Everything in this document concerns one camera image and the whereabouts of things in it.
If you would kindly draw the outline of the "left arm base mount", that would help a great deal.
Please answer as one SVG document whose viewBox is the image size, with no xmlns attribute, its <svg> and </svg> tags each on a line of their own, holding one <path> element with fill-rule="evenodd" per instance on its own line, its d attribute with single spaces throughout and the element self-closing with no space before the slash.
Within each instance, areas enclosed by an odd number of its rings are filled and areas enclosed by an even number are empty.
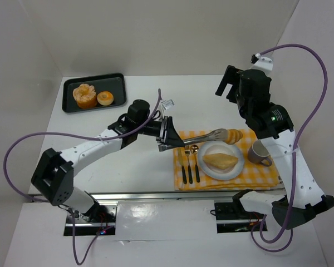
<svg viewBox="0 0 334 267">
<path fill-rule="evenodd" d="M 73 221 L 75 221 L 76 236 L 113 236 L 116 233 L 116 215 L 117 202 L 103 202 L 100 204 L 98 212 L 89 218 L 76 210 L 73 210 L 73 216 L 69 212 L 69 208 L 62 206 L 67 211 L 66 221 L 64 225 L 64 236 L 72 236 Z"/>
</svg>

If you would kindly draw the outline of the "small oval bread roll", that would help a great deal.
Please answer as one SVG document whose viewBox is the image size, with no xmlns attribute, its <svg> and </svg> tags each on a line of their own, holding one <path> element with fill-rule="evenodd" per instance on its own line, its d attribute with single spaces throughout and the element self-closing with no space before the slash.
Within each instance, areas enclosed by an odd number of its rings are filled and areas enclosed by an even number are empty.
<svg viewBox="0 0 334 267">
<path fill-rule="evenodd" d="M 242 138 L 243 138 L 243 133 L 241 131 L 236 130 L 236 129 L 228 129 L 227 130 L 227 138 L 224 139 L 223 141 L 226 144 L 234 145 L 238 141 L 240 141 Z"/>
</svg>

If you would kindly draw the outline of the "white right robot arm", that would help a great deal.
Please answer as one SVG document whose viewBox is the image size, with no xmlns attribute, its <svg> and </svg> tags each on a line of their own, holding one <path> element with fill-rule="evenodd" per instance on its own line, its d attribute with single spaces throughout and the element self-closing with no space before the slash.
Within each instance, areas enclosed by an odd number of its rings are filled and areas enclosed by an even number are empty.
<svg viewBox="0 0 334 267">
<path fill-rule="evenodd" d="M 269 152 L 286 190 L 285 195 L 243 190 L 233 196 L 238 209 L 272 215 L 290 230 L 333 208 L 334 197 L 317 185 L 294 144 L 297 133 L 287 110 L 270 101 L 271 78 L 261 70 L 228 66 L 215 94 L 221 96 L 228 84 L 232 87 L 227 99 L 237 104 L 239 114 Z"/>
</svg>

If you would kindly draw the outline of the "long golden bread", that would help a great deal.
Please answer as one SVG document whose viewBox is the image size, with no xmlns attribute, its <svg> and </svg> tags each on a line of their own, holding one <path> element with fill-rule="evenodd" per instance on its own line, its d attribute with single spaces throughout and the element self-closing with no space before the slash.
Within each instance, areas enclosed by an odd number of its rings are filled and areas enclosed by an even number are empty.
<svg viewBox="0 0 334 267">
<path fill-rule="evenodd" d="M 223 153 L 204 155 L 202 159 L 206 164 L 218 170 L 226 170 L 234 167 L 239 161 L 237 157 Z"/>
</svg>

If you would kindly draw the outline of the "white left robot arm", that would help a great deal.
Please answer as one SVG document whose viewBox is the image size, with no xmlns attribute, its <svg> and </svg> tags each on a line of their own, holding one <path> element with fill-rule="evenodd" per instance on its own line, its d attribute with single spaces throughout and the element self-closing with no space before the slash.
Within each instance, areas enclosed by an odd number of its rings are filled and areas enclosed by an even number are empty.
<svg viewBox="0 0 334 267">
<path fill-rule="evenodd" d="M 149 118 L 150 115 L 150 105 L 144 100 L 135 100 L 127 113 L 121 115 L 94 141 L 63 151 L 47 149 L 33 173 L 32 185 L 51 205 L 65 206 L 86 221 L 95 220 L 106 209 L 88 192 L 74 186 L 73 179 L 81 170 L 108 154 L 122 150 L 136 141 L 139 134 L 155 137 L 160 145 L 184 146 L 171 117 L 153 120 Z"/>
</svg>

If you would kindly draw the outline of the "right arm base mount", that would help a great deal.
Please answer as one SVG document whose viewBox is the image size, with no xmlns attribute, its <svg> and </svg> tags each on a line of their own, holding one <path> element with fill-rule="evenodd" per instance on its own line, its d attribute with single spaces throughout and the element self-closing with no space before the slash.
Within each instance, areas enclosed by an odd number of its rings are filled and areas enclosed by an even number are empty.
<svg viewBox="0 0 334 267">
<path fill-rule="evenodd" d="M 246 233 L 256 226 L 259 231 L 263 214 L 238 210 L 231 202 L 215 202 L 210 214 L 216 219 L 217 233 Z"/>
</svg>

